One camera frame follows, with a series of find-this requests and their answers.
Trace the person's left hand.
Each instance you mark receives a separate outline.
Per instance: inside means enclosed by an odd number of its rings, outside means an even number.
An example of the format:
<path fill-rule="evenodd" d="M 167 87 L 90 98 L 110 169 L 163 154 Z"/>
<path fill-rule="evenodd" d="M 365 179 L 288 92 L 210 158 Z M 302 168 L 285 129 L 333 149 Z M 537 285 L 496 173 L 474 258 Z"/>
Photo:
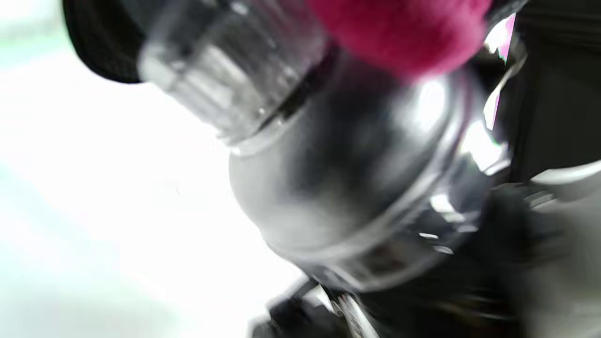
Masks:
<path fill-rule="evenodd" d="M 138 84 L 137 56 L 162 0 L 63 0 L 69 39 L 97 75 Z M 600 2 L 530 0 L 513 42 L 528 58 L 502 90 L 496 126 L 509 137 L 511 181 L 600 159 Z"/>

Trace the person's right hand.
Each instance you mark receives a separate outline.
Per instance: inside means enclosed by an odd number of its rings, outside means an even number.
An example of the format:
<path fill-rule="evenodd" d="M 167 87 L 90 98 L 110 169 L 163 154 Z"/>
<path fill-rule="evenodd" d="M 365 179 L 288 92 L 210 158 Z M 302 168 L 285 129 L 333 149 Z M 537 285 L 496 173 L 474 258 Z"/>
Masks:
<path fill-rule="evenodd" d="M 479 230 L 418 277 L 357 295 L 381 338 L 525 338 L 524 308 L 534 235 L 530 202 L 539 191 L 498 186 Z"/>

